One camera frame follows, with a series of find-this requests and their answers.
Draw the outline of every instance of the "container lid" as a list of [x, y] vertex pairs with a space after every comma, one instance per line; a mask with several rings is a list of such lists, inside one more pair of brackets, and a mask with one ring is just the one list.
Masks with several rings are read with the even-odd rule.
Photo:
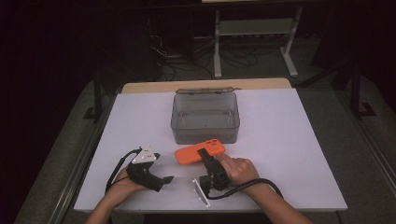
[[176, 91], [177, 94], [208, 94], [208, 93], [215, 93], [215, 94], [222, 94], [223, 92], [232, 92], [235, 89], [232, 87], [221, 87], [221, 88], [193, 88], [193, 89], [178, 89]]

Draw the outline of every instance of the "orange phone case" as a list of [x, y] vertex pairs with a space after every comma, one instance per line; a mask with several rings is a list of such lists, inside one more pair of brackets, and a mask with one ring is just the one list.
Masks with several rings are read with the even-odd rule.
[[198, 150], [202, 148], [205, 148], [211, 156], [218, 156], [225, 151], [224, 145], [218, 139], [211, 139], [196, 145], [183, 147], [176, 150], [175, 156], [177, 158], [177, 162], [180, 165], [186, 165], [200, 161], [202, 158], [198, 154]]

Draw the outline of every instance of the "clear plastic container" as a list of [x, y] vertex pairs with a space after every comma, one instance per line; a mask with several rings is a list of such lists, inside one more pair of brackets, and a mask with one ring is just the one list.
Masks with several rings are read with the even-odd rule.
[[239, 124], [233, 92], [175, 95], [171, 127], [178, 144], [192, 145], [214, 138], [224, 144], [235, 143]]

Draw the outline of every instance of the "white table surface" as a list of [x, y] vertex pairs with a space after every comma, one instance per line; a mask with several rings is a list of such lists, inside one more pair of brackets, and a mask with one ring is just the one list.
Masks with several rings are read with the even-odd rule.
[[[251, 159], [261, 177], [276, 183], [284, 198], [297, 209], [347, 209], [297, 91], [238, 90], [235, 93], [241, 124], [237, 142], [225, 144], [226, 153]], [[174, 152], [185, 145], [175, 143], [170, 127], [174, 96], [174, 92], [118, 95], [78, 195], [76, 210], [93, 210], [120, 158], [147, 145], [161, 154], [150, 172], [160, 178], [169, 175], [175, 178], [160, 192], [137, 192], [117, 210], [141, 213], [260, 210], [242, 193], [210, 201], [209, 209], [199, 201], [192, 180], [206, 175], [206, 169], [201, 162], [184, 166], [177, 163]]]

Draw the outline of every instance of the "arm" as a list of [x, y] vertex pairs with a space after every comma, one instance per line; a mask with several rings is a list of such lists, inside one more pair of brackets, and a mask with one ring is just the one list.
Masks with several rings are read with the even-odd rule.
[[93, 209], [85, 223], [107, 224], [114, 208], [129, 198], [132, 194], [142, 189], [146, 188], [132, 181], [128, 177], [126, 169], [123, 168], [117, 175], [116, 180], [114, 181], [111, 188]]
[[[239, 185], [260, 178], [250, 160], [232, 159], [225, 154], [218, 156], [218, 160], [233, 184]], [[250, 197], [274, 224], [312, 223], [266, 184], [253, 185], [242, 192]]]

